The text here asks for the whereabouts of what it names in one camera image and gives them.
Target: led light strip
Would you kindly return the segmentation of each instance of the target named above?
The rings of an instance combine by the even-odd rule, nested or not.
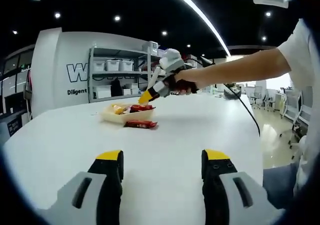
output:
[[[209,19],[206,17],[206,15],[200,10],[200,8],[195,5],[195,3],[191,0],[183,0],[186,4],[188,4],[201,18],[202,20],[208,25],[208,27],[211,29],[211,31],[214,33],[218,41],[220,42],[221,46],[225,50],[226,54],[230,57],[231,54],[225,44],[225,42],[222,40],[222,37],[218,33],[217,29],[212,25],[212,23],[209,21]]]

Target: white sleeve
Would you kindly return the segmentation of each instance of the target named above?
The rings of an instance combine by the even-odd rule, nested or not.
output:
[[[288,62],[290,77],[296,88],[313,86],[315,81],[314,68],[309,51],[311,33],[302,19],[296,24],[293,33],[278,49]]]

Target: person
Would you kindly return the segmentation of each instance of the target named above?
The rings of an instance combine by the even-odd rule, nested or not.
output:
[[[300,160],[263,171],[263,187],[268,200],[278,209],[287,208],[306,183],[320,150],[320,57],[317,42],[317,36],[300,19],[293,34],[277,48],[206,68],[183,70],[175,75],[176,81],[195,82],[198,88],[204,88],[212,84],[271,79],[289,73],[295,88],[312,87],[312,115]]]

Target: human arm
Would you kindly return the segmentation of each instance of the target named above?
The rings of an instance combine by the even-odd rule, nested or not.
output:
[[[277,49],[256,52],[238,60],[179,72],[175,79],[195,82],[198,88],[212,84],[259,81],[290,72],[290,66]]]

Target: white t-shirt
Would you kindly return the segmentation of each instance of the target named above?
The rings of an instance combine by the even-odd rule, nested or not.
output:
[[[300,189],[313,169],[320,152],[320,57],[314,38],[303,19],[297,23],[293,34],[278,49],[287,60],[290,77],[297,89],[311,86],[313,105],[304,150],[299,161],[296,189]]]

